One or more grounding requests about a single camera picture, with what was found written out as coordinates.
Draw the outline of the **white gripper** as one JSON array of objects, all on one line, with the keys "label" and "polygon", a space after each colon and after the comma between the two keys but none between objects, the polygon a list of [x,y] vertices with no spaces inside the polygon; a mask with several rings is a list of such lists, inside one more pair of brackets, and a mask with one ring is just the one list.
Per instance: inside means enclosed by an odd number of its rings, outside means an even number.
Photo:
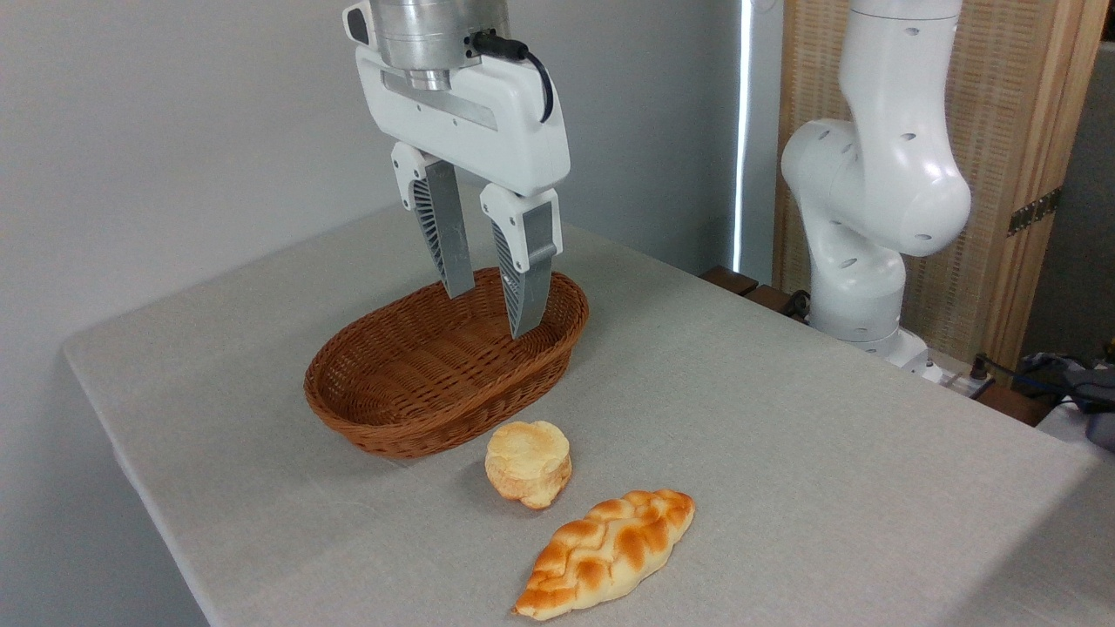
[{"label": "white gripper", "polygon": [[552,259],[563,251],[558,192],[549,189],[571,162],[558,91],[518,54],[506,4],[356,3],[342,21],[375,124],[401,139],[391,152],[395,182],[446,293],[475,286],[457,166],[491,182],[479,201],[512,338],[537,328]]}]

